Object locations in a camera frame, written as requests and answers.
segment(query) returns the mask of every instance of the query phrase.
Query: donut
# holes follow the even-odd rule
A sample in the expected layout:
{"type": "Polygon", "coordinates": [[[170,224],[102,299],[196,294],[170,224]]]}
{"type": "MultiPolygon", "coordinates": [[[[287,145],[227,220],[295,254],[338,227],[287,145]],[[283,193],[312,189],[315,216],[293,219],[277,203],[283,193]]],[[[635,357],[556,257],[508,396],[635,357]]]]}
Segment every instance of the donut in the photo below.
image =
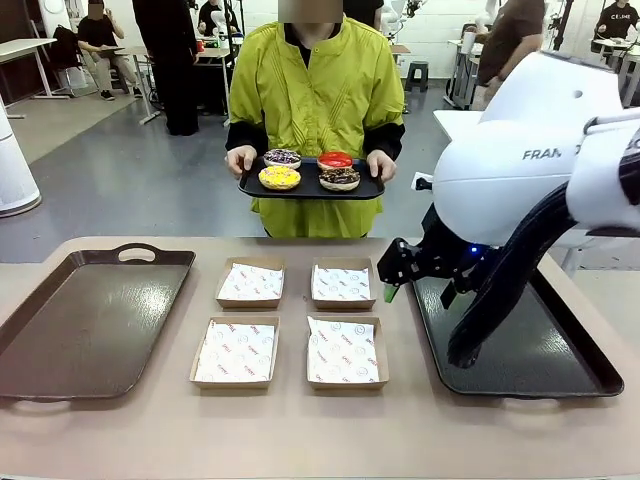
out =
{"type": "Polygon", "coordinates": [[[318,157],[320,170],[332,170],[334,168],[349,168],[353,166],[353,158],[343,152],[327,152],[318,157]]]}
{"type": "Polygon", "coordinates": [[[291,150],[275,149],[264,154],[264,163],[267,167],[288,167],[297,170],[302,164],[300,155],[291,150]]]}
{"type": "Polygon", "coordinates": [[[353,168],[334,168],[320,174],[320,185],[333,192],[350,192],[360,185],[360,174],[353,168]]]}
{"type": "Polygon", "coordinates": [[[288,167],[263,168],[258,174],[260,183],[269,190],[291,190],[300,183],[300,174],[288,167]]]}

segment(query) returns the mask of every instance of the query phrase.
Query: yellow-green jacket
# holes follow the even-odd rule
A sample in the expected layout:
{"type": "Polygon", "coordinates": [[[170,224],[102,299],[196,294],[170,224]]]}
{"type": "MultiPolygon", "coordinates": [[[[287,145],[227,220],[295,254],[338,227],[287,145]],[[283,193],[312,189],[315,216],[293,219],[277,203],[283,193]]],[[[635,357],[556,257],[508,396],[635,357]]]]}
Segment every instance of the yellow-green jacket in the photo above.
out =
{"type": "MultiPolygon", "coordinates": [[[[232,123],[262,126],[269,149],[305,157],[342,151],[366,158],[365,130],[402,125],[403,106],[387,40],[350,19],[316,44],[309,68],[285,41],[283,24],[264,25],[246,38],[231,86],[232,123]]],[[[252,209],[274,237],[357,238],[371,230],[382,202],[255,199],[252,209]]]]}

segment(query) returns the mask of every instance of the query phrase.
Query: dark tray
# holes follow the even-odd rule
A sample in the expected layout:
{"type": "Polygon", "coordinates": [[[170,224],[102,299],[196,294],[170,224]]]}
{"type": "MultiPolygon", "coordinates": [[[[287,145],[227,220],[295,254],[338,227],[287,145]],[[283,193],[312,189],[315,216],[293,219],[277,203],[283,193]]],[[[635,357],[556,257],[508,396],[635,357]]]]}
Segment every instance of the dark tray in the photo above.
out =
{"type": "Polygon", "coordinates": [[[449,363],[447,349],[475,294],[442,308],[447,281],[424,278],[414,290],[442,383],[464,395],[523,399],[610,397],[624,382],[571,310],[540,272],[516,308],[482,345],[468,369],[449,363]]]}
{"type": "Polygon", "coordinates": [[[146,244],[70,254],[0,328],[0,397],[113,398],[138,381],[195,258],[146,244]],[[152,261],[121,261],[133,248],[152,261]]]}
{"type": "Polygon", "coordinates": [[[302,179],[300,184],[286,191],[269,190],[260,183],[258,174],[266,165],[262,158],[253,163],[253,168],[245,172],[240,179],[239,188],[251,197],[257,198],[289,198],[292,200],[371,200],[384,193],[384,184],[379,178],[369,173],[367,162],[354,160],[353,168],[360,172],[360,185],[351,192],[331,192],[320,185],[318,159],[303,158],[298,169],[302,179]]]}

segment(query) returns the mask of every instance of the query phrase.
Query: sneaker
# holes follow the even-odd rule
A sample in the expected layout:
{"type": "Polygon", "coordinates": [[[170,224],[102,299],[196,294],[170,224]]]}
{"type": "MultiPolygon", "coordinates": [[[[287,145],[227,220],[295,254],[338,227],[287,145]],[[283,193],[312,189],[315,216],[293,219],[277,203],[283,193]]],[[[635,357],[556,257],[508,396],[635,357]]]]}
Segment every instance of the sneaker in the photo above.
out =
{"type": "Polygon", "coordinates": [[[103,90],[102,92],[100,92],[100,96],[107,102],[113,102],[116,99],[116,97],[114,97],[109,90],[103,90]]]}

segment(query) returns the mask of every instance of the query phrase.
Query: stool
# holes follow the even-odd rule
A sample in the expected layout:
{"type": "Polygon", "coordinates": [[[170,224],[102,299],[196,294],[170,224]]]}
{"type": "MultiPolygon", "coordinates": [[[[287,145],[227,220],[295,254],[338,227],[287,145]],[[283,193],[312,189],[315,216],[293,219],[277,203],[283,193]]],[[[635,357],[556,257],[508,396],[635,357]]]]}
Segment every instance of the stool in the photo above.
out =
{"type": "Polygon", "coordinates": [[[409,65],[409,74],[404,84],[404,91],[410,92],[413,87],[420,87],[421,92],[426,92],[429,86],[429,62],[411,62],[409,65]],[[416,78],[416,71],[420,71],[420,78],[416,78]]]}

